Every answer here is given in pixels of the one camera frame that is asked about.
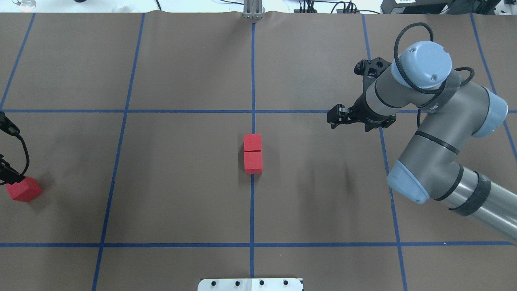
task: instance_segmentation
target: blue plastic cover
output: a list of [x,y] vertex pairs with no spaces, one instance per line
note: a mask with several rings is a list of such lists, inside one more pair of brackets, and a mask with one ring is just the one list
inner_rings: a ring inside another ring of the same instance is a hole
[[486,87],[483,88],[488,92],[488,113],[486,114],[486,119],[483,122],[483,125],[472,135],[475,137],[484,137],[494,132],[496,128],[501,126],[508,114],[508,104],[506,104],[506,101],[490,92]]
[[[419,41],[399,55],[404,72],[417,87],[429,89],[440,85],[452,70],[452,60],[444,47],[432,41]],[[397,65],[390,66],[391,74],[402,85],[410,87],[400,75]]]
[[395,162],[388,175],[388,185],[395,191],[406,196],[413,202],[423,204],[429,199],[429,194],[418,179],[399,160]]

